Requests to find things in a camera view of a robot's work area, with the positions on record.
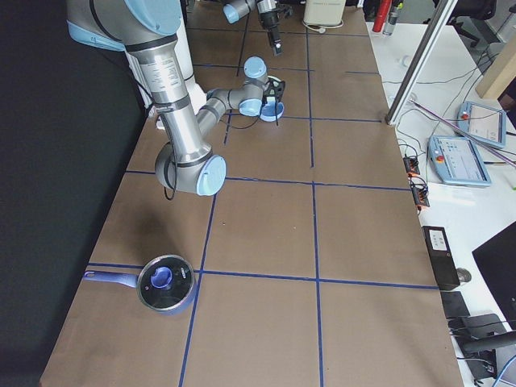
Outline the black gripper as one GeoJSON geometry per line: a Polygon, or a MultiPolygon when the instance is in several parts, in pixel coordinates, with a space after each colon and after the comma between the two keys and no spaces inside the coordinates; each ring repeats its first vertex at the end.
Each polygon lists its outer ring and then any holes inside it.
{"type": "Polygon", "coordinates": [[[268,89],[262,98],[263,106],[275,106],[277,104],[277,94],[275,89],[268,89]]]}
{"type": "Polygon", "coordinates": [[[259,13],[260,25],[267,30],[268,41],[274,56],[283,53],[281,35],[277,25],[279,18],[277,16],[278,8],[276,0],[259,0],[257,2],[257,10],[259,13]]]}

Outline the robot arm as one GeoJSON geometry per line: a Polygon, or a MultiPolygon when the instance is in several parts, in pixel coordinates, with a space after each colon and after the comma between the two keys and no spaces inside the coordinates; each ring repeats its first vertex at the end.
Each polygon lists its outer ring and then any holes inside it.
{"type": "Polygon", "coordinates": [[[274,0],[234,0],[223,6],[223,13],[231,24],[240,21],[244,16],[257,10],[259,22],[267,32],[270,48],[274,56],[283,53],[283,44],[279,32],[280,14],[285,8],[274,0]]]}
{"type": "Polygon", "coordinates": [[[156,158],[160,183],[173,191],[212,196],[226,178],[226,161],[205,141],[228,110],[272,122],[283,114],[285,82],[267,73],[258,56],[244,63],[239,89],[213,89],[195,110],[175,47],[178,1],[69,1],[69,34],[82,44],[135,58],[169,142],[156,158]]]}

